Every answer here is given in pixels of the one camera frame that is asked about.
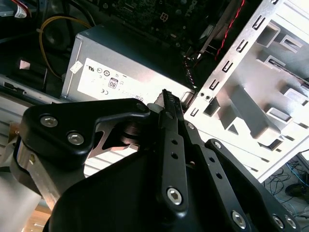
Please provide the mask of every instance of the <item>power supply unit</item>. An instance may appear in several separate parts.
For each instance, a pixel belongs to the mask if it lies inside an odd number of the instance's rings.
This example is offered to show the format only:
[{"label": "power supply unit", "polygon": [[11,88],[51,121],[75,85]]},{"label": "power supply unit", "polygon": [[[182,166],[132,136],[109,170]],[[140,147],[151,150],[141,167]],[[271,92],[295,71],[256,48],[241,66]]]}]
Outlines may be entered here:
[{"label": "power supply unit", "polygon": [[183,57],[110,21],[76,36],[62,97],[69,101],[136,98],[153,103],[168,89],[186,104],[194,86]]}]

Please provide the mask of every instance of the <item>80 plus logo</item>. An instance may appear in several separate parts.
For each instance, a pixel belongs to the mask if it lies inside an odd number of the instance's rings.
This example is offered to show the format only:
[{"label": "80 plus logo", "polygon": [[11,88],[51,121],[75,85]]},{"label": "80 plus logo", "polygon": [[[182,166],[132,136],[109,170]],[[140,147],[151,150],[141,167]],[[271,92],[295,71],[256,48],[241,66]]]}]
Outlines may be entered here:
[{"label": "80 plus logo", "polygon": [[110,82],[108,83],[108,87],[110,88],[116,88],[118,84],[118,80],[115,78],[111,78]]}]

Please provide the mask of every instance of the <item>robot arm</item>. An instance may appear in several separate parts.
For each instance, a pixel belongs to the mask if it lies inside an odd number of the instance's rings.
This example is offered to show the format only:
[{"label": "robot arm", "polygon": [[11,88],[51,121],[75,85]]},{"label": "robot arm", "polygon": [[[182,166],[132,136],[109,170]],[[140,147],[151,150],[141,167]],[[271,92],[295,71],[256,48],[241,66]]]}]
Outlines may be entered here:
[{"label": "robot arm", "polygon": [[[25,112],[12,164],[53,210],[44,231],[300,231],[219,141],[201,140],[177,97],[163,90],[156,103],[159,113],[136,99]],[[87,157],[129,144],[138,152],[84,177]]]}]

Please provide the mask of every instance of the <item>white sticker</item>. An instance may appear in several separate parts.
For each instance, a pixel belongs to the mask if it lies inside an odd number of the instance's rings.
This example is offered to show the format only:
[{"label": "white sticker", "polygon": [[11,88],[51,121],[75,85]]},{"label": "white sticker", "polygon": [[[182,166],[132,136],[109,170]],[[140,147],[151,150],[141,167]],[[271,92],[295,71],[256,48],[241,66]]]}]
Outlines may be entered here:
[{"label": "white sticker", "polygon": [[70,71],[72,73],[76,74],[82,66],[83,66],[83,64],[81,62],[76,61],[75,64],[73,64],[73,66],[70,68]]},{"label": "white sticker", "polygon": [[89,58],[84,64],[77,90],[98,100],[136,98],[145,104],[146,86]]},{"label": "white sticker", "polygon": [[15,18],[26,18],[27,12],[21,8],[19,5],[17,5],[17,12],[15,14]]}]

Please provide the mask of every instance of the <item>metal frame slot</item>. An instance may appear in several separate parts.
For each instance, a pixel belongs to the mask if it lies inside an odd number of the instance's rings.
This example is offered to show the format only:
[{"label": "metal frame slot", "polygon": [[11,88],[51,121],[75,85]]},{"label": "metal frame slot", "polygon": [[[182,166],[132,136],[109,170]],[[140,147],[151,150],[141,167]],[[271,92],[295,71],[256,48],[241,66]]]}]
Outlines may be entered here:
[{"label": "metal frame slot", "polygon": [[270,0],[270,3],[276,5],[278,3],[279,0]]},{"label": "metal frame slot", "polygon": [[253,24],[252,28],[254,30],[258,30],[264,21],[265,21],[265,17],[262,18],[262,15],[258,16],[258,18],[255,21],[255,23]]},{"label": "metal frame slot", "polygon": [[225,65],[223,66],[222,71],[227,73],[227,72],[229,71],[229,69],[232,67],[232,65],[233,65],[233,62],[231,62],[230,60],[228,60],[228,61],[225,63]]},{"label": "metal frame slot", "polygon": [[243,49],[247,46],[247,44],[248,44],[248,41],[242,40],[240,44],[238,45],[238,47],[236,48],[236,51],[241,53]]},{"label": "metal frame slot", "polygon": [[195,115],[197,115],[199,109],[194,108],[194,110],[191,112],[191,116],[194,117]]},{"label": "metal frame slot", "polygon": [[220,81],[217,81],[216,79],[214,79],[212,84],[209,86],[209,89],[214,90],[218,86],[219,83]]}]

